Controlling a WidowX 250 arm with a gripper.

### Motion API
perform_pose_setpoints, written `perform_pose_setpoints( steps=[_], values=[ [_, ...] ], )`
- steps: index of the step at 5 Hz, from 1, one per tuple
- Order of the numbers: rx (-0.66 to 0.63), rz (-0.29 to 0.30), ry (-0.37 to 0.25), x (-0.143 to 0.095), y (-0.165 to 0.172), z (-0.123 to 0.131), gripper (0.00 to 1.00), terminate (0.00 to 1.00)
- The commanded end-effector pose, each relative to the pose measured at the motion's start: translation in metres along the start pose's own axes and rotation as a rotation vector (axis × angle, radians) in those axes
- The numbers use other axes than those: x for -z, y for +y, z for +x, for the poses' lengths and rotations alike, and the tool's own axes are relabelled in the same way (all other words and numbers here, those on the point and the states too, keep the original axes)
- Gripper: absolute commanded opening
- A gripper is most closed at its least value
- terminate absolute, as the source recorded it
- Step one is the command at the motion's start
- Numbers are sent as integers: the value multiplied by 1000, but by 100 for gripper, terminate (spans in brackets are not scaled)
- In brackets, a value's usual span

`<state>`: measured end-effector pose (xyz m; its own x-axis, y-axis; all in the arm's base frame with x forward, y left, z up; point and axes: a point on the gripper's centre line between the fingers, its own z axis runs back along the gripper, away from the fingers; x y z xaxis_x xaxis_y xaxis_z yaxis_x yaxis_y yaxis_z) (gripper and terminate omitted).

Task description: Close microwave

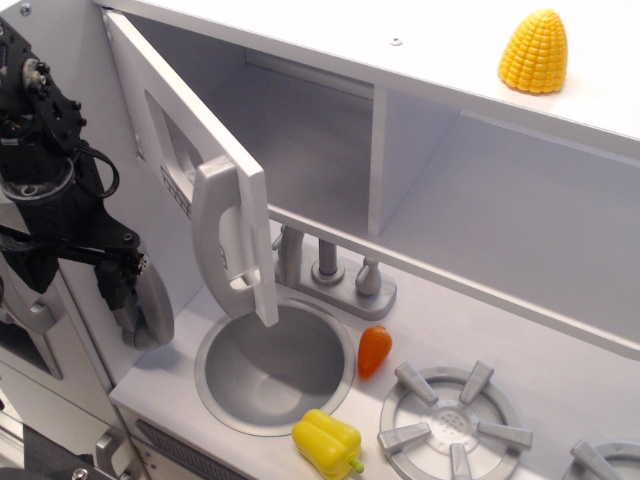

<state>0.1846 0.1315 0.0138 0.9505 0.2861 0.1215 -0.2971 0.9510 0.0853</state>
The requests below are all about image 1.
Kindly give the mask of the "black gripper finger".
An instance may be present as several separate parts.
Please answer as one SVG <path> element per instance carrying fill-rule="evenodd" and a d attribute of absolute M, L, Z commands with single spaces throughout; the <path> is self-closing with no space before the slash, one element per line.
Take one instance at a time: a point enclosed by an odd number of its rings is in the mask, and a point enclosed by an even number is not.
<path fill-rule="evenodd" d="M 144 319 L 136 291 L 141 269 L 136 263 L 103 259 L 94 268 L 102 298 L 118 325 L 139 325 Z"/>
<path fill-rule="evenodd" d="M 1 252 L 9 267 L 37 293 L 47 291 L 59 270 L 58 259 L 39 245 L 2 237 Z"/>

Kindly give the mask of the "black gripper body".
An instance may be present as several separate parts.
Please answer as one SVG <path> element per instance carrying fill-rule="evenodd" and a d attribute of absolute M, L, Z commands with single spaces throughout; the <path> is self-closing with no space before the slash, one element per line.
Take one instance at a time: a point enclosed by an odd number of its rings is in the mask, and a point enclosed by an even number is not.
<path fill-rule="evenodd" d="M 1 192 L 17 205 L 27 226 L 25 233 L 11 227 L 1 231 L 58 258 L 138 263 L 138 234 L 112 218 L 104 206 L 119 187 L 115 164 L 95 149 L 77 149 L 55 170 L 51 180 L 1 181 Z"/>

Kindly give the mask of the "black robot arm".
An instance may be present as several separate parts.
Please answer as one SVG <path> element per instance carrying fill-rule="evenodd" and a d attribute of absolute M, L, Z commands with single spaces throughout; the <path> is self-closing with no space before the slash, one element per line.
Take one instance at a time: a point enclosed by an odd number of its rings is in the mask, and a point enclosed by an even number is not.
<path fill-rule="evenodd" d="M 62 259 L 93 267 L 101 296 L 126 330 L 142 312 L 135 287 L 145 266 L 137 233 L 112 218 L 96 163 L 113 162 L 81 137 L 81 104 L 63 95 L 50 67 L 8 23 L 1 25 L 1 191 L 17 206 L 26 228 L 1 228 L 9 266 L 43 293 Z"/>

